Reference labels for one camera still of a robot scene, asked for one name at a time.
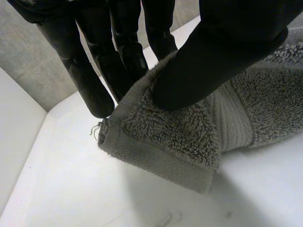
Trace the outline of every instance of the white panel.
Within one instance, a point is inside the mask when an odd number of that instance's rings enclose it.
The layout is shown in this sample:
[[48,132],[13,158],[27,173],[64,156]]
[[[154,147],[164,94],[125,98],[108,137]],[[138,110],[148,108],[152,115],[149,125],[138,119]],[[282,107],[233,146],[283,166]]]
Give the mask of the white panel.
[[46,111],[0,68],[0,215],[45,119]]

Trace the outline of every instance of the folded towel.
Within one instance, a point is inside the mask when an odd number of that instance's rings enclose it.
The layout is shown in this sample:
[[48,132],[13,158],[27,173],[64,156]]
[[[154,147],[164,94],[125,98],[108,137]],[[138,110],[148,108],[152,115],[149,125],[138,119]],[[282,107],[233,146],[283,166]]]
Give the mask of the folded towel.
[[302,29],[289,31],[275,53],[206,99],[170,113],[159,109],[151,94],[160,72],[174,57],[171,54],[103,120],[99,147],[183,187],[206,192],[221,152],[266,145],[302,131],[302,41]]

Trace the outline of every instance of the towel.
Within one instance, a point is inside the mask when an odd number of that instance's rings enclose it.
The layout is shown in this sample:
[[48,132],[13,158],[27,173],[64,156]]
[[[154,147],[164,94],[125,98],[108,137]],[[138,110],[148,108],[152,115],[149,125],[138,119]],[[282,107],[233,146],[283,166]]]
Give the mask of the towel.
[[205,193],[222,152],[259,147],[303,129],[303,29],[204,100],[167,112],[151,98],[174,53],[160,61],[100,124],[98,146],[131,165]]

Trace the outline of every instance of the white surface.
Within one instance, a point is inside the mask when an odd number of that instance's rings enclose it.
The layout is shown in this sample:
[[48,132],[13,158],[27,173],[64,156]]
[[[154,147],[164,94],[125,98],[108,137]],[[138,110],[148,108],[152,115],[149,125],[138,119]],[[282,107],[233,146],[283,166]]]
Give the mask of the white surface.
[[37,104],[0,68],[0,216],[46,117]]
[[[174,32],[178,46],[198,22]],[[100,151],[97,123],[78,93],[48,114],[0,227],[302,226],[303,134],[227,154],[202,196]]]

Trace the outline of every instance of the gray wall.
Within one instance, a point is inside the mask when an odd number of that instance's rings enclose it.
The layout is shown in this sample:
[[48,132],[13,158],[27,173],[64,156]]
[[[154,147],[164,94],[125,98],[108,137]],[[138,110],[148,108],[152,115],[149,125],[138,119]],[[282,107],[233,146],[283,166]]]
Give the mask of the gray wall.
[[[198,0],[176,0],[171,30],[198,15]],[[148,46],[143,10],[138,33],[142,45]],[[56,52],[37,27],[27,23],[5,0],[0,1],[0,67],[46,111],[76,91]]]

